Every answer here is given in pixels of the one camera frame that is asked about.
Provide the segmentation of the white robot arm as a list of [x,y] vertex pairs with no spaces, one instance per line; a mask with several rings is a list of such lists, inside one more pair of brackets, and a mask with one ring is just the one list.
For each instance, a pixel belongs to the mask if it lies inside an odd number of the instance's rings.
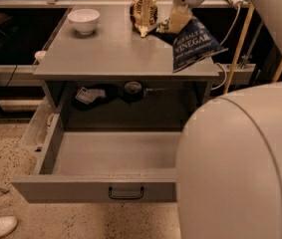
[[[282,54],[282,0],[251,0]],[[282,82],[215,98],[176,154],[181,239],[282,239]]]

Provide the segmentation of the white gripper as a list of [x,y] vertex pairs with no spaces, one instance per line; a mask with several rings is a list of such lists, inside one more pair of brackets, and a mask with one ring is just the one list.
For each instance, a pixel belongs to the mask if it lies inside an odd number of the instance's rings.
[[175,4],[166,19],[159,23],[156,28],[157,33],[173,33],[178,34],[191,20],[192,13],[189,8],[199,6],[204,0],[172,0]]

